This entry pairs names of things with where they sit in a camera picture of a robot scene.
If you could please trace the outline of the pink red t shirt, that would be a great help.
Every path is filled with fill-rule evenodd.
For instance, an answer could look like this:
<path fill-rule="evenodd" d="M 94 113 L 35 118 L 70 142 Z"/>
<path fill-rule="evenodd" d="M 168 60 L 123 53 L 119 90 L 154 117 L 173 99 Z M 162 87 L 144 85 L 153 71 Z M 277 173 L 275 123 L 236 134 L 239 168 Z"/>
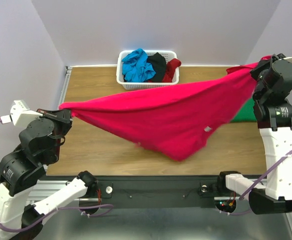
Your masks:
<path fill-rule="evenodd" d="M 64 102 L 60 110 L 115 136 L 183 161 L 202 149 L 252 97 L 257 63 L 235 66 L 219 79 L 133 90 L 88 101 Z"/>

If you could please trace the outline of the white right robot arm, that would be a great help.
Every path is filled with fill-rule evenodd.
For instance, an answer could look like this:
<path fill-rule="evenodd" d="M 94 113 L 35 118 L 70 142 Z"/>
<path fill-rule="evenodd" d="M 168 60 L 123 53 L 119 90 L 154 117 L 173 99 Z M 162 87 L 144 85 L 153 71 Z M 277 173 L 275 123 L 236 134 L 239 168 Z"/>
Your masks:
<path fill-rule="evenodd" d="M 216 191 L 248 200 L 257 215 L 292 212 L 292 56 L 272 55 L 251 71 L 257 81 L 254 114 L 263 140 L 267 171 L 252 181 L 237 171 L 220 172 Z"/>

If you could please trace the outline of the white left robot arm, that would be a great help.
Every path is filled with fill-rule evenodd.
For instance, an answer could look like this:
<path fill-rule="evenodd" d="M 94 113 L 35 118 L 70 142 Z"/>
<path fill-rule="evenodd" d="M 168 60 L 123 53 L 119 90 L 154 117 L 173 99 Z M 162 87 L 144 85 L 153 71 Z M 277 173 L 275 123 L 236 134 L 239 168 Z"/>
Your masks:
<path fill-rule="evenodd" d="M 13 107 L 0 121 L 23 128 L 19 134 L 20 144 L 0 162 L 0 240 L 10 240 L 17 235 L 36 236 L 45 217 L 74 199 L 97 193 L 96 178 L 82 171 L 53 195 L 27 205 L 30 192 L 46 174 L 44 166 L 59 160 L 60 147 L 72 127 L 72 116 L 68 109 L 33 111 Z"/>

